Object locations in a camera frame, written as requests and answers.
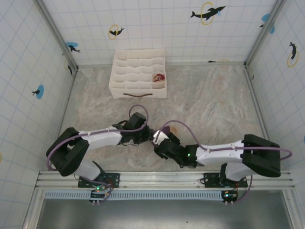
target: black dolphin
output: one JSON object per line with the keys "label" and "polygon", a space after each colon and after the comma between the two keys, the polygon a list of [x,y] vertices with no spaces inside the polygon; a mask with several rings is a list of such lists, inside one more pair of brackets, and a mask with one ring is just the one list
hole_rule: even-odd
{"label": "black dolphin", "polygon": [[292,42],[290,42],[290,45],[289,46],[292,46],[292,56],[291,56],[291,60],[294,59],[295,55],[296,55],[296,45],[293,44]]}
{"label": "black dolphin", "polygon": [[208,9],[208,13],[205,13],[203,15],[201,14],[195,14],[194,11],[192,11],[192,15],[191,15],[191,18],[192,17],[197,17],[197,18],[206,18],[205,20],[209,20],[210,17],[216,15],[218,12],[222,11],[224,9],[225,6],[221,6],[221,7],[218,7],[216,9],[214,8],[210,8]]}
{"label": "black dolphin", "polygon": [[111,33],[111,34],[114,35],[114,36],[117,36],[117,35],[119,35],[119,34],[123,31],[123,29],[124,29],[124,28],[121,27],[121,30],[118,31],[118,34],[116,34],[116,30],[115,30],[115,31],[111,31],[111,30],[110,30],[109,33]]}
{"label": "black dolphin", "polygon": [[40,93],[40,90],[34,91],[34,92],[32,92],[32,93],[33,93],[33,95],[39,94],[39,93]]}
{"label": "black dolphin", "polygon": [[80,50],[76,50],[73,45],[69,45],[69,47],[70,47],[71,52],[72,51],[76,51],[76,52],[81,53],[81,51]]}

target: blue circle sticker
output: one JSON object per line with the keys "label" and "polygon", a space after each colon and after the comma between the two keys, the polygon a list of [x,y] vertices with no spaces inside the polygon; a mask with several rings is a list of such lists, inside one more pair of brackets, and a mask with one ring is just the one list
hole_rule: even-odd
{"label": "blue circle sticker", "polygon": [[66,42],[66,44],[68,46],[72,45],[73,47],[77,47],[78,46],[78,43],[76,43],[76,42]]}
{"label": "blue circle sticker", "polygon": [[38,86],[37,91],[39,91],[39,92],[36,93],[36,98],[41,99],[43,96],[43,92],[44,92],[44,87],[42,84]]}

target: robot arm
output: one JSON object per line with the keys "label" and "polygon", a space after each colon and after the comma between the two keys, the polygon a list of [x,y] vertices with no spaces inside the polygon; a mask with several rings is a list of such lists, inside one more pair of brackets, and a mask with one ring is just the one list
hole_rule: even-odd
{"label": "robot arm", "polygon": [[111,130],[135,130],[144,125],[146,118],[136,112],[130,119],[114,124],[106,129],[94,131],[102,132],[100,134],[91,134],[90,132],[77,131],[73,127],[66,129],[62,135],[48,149],[48,156],[52,149],[64,140],[81,134],[87,134],[82,137],[75,138],[72,141],[59,147],[51,156],[50,161],[65,177],[71,174],[76,174],[81,177],[86,177],[90,180],[95,180],[100,174],[104,174],[103,169],[93,161],[84,160],[87,151],[94,150],[103,146],[116,146],[128,143],[131,140],[135,144],[140,144],[151,139],[152,134],[149,126],[136,132],[113,132]]}
{"label": "robot arm", "polygon": [[[121,145],[131,140],[135,144],[152,140],[157,155],[165,159],[172,158],[180,167],[195,168],[198,164],[202,166],[222,164],[219,179],[224,185],[230,182],[236,184],[240,179],[252,174],[260,174],[266,177],[279,177],[281,175],[279,151],[234,149],[234,147],[243,146],[279,147],[279,145],[260,137],[245,135],[244,140],[226,145],[201,145],[203,147],[188,145],[184,147],[180,145],[180,140],[171,132],[165,134],[162,131],[160,133],[157,131],[152,135],[149,126],[146,125],[141,128],[145,122],[146,118],[142,114],[134,113],[128,121],[124,120],[106,129],[94,131],[94,134],[84,131],[79,132],[70,127],[55,141],[46,155],[48,156],[61,142],[70,137],[81,135],[55,150],[50,157],[50,161],[62,176],[77,174],[90,180],[100,180],[104,171],[97,163],[84,160],[87,151],[103,146]],[[122,132],[114,132],[113,130],[122,130]],[[210,152],[210,150],[220,148],[222,150]]]}
{"label": "robot arm", "polygon": [[[271,146],[279,145],[257,137],[245,135],[244,140],[231,144],[205,146],[202,149],[199,145],[181,146],[180,140],[172,133],[165,134],[158,132],[153,135],[155,153],[161,158],[172,158],[180,167],[196,167],[198,164],[206,166],[222,164],[219,180],[226,183],[236,183],[246,176],[260,174],[265,177],[279,177],[280,153],[276,150],[236,150],[235,147],[244,146]],[[211,152],[213,149],[224,149]]]}

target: white tiled wall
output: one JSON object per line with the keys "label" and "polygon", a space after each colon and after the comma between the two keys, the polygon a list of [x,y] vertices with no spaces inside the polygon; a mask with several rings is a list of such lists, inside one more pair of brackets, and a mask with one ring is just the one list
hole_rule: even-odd
{"label": "white tiled wall", "polygon": [[[295,43],[299,60],[287,66]],[[305,1],[288,0],[252,66],[254,86],[272,141],[291,149],[292,170],[305,207]]]}
{"label": "white tiled wall", "polygon": [[21,228],[45,169],[72,79],[61,54],[32,0],[0,0],[0,228]]}
{"label": "white tiled wall", "polygon": [[[225,6],[203,25],[205,0],[45,0],[78,65],[110,64],[117,49],[166,49],[166,62],[245,61],[276,0],[211,0],[203,9]],[[114,40],[109,29],[122,33]]]}

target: dolphin sticker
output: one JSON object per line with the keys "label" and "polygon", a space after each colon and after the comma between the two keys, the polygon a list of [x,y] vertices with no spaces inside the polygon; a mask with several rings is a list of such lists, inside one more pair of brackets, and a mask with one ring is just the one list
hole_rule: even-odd
{"label": "dolphin sticker", "polygon": [[117,36],[117,35],[121,34],[121,32],[123,31],[123,29],[124,29],[124,28],[121,27],[121,30],[118,31],[118,34],[116,34],[116,30],[115,30],[115,31],[111,31],[111,30],[110,30],[109,33],[111,33],[111,34],[114,35],[114,36]]}
{"label": "dolphin sticker", "polygon": [[81,53],[80,50],[76,50],[76,49],[75,49],[75,47],[78,46],[78,43],[75,43],[75,42],[67,42],[66,44],[67,44],[67,46],[70,48],[71,52],[72,52],[72,51],[76,51],[76,52]]}
{"label": "dolphin sticker", "polygon": [[296,55],[296,45],[293,44],[292,42],[290,42],[290,45],[289,46],[292,46],[292,56],[291,56],[291,60],[293,60],[295,58],[295,55]]}
{"label": "dolphin sticker", "polygon": [[205,20],[209,20],[210,17],[214,16],[214,15],[220,15],[220,11],[222,11],[223,9],[225,8],[225,6],[221,6],[221,7],[218,7],[218,8],[210,8],[208,9],[208,13],[204,13],[204,14],[195,14],[194,11],[192,11],[192,15],[191,15],[191,18],[192,17],[197,17],[197,18],[205,18]]}
{"label": "dolphin sticker", "polygon": [[44,87],[43,87],[43,85],[42,85],[42,84],[39,85],[38,88],[37,88],[37,90],[34,91],[34,92],[32,92],[32,93],[33,93],[33,95],[36,94],[36,98],[41,99],[42,96],[43,96],[43,93],[44,93]]}

